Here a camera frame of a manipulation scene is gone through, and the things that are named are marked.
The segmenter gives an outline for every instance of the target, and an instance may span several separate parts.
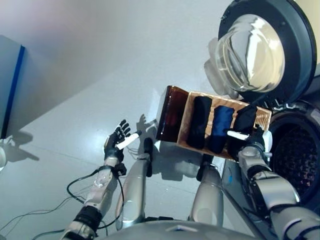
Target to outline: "black cloth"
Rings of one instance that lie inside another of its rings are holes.
[[[243,134],[251,135],[254,129],[256,120],[257,106],[249,104],[237,112],[237,117],[234,121],[233,130]],[[246,144],[246,141],[227,137],[227,152],[235,160],[238,160],[239,150]]]
[[[192,115],[189,135],[186,143],[193,148],[203,149],[205,146],[205,134],[210,114],[212,99],[207,96],[194,98],[194,111]]]

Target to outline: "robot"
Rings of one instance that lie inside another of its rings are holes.
[[[97,177],[75,219],[65,229],[61,240],[93,240],[99,224],[108,212],[119,176],[126,174],[123,149],[139,137],[130,135],[129,124],[123,120],[108,136],[104,145],[104,164],[95,173]],[[244,147],[238,151],[243,179],[247,183],[255,211],[268,216],[280,240],[318,240],[320,217],[299,206],[300,197],[284,178],[268,166],[264,132],[258,127],[251,136],[243,138]],[[150,138],[144,140],[144,153],[130,169],[120,195],[115,215],[118,232],[106,239],[257,239],[222,228],[223,187],[215,166],[202,166],[201,183],[186,221],[145,218],[146,177],[152,175]]]

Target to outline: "gray floor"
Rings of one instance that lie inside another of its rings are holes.
[[[214,93],[203,64],[229,3],[0,1],[0,34],[27,50],[9,126],[12,137],[1,143],[9,162],[0,172],[0,227],[14,216],[57,206],[68,196],[71,180],[103,163],[105,138],[120,120],[127,119],[135,130],[155,119],[167,85]],[[154,133],[151,127],[145,134]],[[174,145],[157,146],[146,215],[184,220],[199,185],[195,176],[201,156]],[[124,154],[129,169],[136,156],[127,149]],[[74,191],[89,184],[81,182]],[[114,218],[118,196],[119,189],[106,222]],[[80,207],[70,200],[53,213],[24,217],[0,234],[25,240],[62,229]],[[224,225],[234,229],[228,203],[225,208]]]

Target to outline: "blue cloth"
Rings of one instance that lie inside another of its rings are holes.
[[[219,154],[223,151],[227,141],[226,129],[229,129],[235,110],[227,106],[218,106],[214,109],[211,136],[208,143],[210,151]]]

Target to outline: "silver metal part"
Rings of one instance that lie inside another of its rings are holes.
[[[73,232],[84,239],[94,239],[96,236],[96,233],[89,226],[78,221],[73,221],[68,228],[65,229],[60,240],[69,240],[69,238],[66,237],[69,232]]]
[[[271,169],[263,160],[261,152],[256,147],[246,146],[243,150],[239,152],[238,158],[239,166],[247,179],[248,170],[253,166],[263,166],[271,171]]]
[[[114,167],[119,161],[116,157],[109,157],[104,161],[104,165]],[[99,171],[86,197],[84,206],[92,206],[100,211],[102,216],[106,215],[110,209],[114,191],[118,185],[110,169]]]
[[[299,194],[290,182],[274,172],[259,172],[253,179],[267,210],[279,205],[296,205],[300,202]]]
[[[189,220],[222,227],[224,221],[222,181],[219,172],[212,165],[206,166],[203,172]]]
[[[193,221],[144,222],[105,238],[105,240],[253,240],[251,236],[222,227]]]
[[[117,230],[140,223],[145,218],[146,175],[149,164],[150,155],[148,153],[139,155],[124,181],[124,206],[120,217],[115,222]],[[116,216],[121,212],[122,202],[120,194],[115,210]]]
[[[301,239],[320,239],[320,217],[306,208],[292,206],[281,211],[272,210],[270,217],[274,230],[280,240],[286,237],[288,239],[296,239],[303,231],[306,234]]]

